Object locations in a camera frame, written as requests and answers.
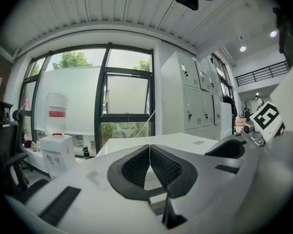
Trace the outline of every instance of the bottle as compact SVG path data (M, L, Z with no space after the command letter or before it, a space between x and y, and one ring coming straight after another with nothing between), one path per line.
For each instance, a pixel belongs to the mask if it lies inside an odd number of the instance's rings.
M87 146L84 146L83 147L83 153L84 153L84 158L85 159L89 159L90 158L90 153L88 151L88 147Z
M46 98L45 134L61 137L66 131L67 99L60 93L49 93Z

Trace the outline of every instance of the metal locker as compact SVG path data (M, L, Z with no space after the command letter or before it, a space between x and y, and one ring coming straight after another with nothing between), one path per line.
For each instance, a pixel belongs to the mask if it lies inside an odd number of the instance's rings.
M178 54L182 83L191 87L200 88L195 61L182 54Z
M185 129L195 129L203 126L201 91L184 86L185 92Z
M207 91L202 91L202 104L203 104L203 126L210 126L214 124L214 109L212 94Z
M223 91L221 89L221 83L220 83L218 73L215 73L215 72L213 72L213 73L214 73L214 81L215 81L214 93L219 96L223 96Z
M220 114L220 98L217 95L213 95L214 101L214 118L215 118L215 125L219 124L221 121L221 114Z
M204 66L202 66L199 62L196 62L196 65L197 65L197 71L199 74L201 89L205 91L210 91L211 83L209 80L207 69Z
M215 73L212 70L207 70L207 75L209 79L209 91L211 93L216 93L216 79L215 79Z

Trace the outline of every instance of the balcony railing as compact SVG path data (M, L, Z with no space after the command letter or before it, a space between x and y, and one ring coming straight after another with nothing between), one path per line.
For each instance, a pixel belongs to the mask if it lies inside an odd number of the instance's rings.
M239 86L243 86L249 83L257 82L260 80L265 80L268 78L273 78L275 76L280 76L289 72L289 66L286 61L270 65L265 68L257 69L255 71L246 73L241 76L235 77L236 82Z

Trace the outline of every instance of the white desk surface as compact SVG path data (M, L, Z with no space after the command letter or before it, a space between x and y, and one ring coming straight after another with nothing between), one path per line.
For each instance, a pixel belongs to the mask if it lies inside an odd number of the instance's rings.
M203 155L217 142L217 140L201 138L183 133L139 138L110 138L96 157L145 144L159 144L185 152Z

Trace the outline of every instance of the white box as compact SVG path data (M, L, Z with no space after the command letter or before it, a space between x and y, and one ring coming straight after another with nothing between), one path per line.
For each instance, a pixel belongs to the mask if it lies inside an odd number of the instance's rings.
M75 167L76 159L73 151L72 136L47 136L40 139L40 144L43 160L51 179L56 179L61 174Z

